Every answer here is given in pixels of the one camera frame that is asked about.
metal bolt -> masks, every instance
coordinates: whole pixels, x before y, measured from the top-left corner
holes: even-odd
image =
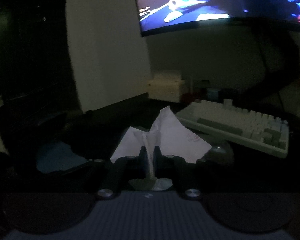
[[[188,197],[199,197],[201,194],[200,190],[194,188],[187,189],[185,193]]]
[[[107,188],[103,188],[101,190],[98,190],[97,193],[100,197],[111,197],[113,195],[113,191]]]

curved monitor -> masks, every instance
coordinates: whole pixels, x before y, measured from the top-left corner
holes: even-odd
[[[300,31],[300,0],[137,0],[143,36],[256,18]]]

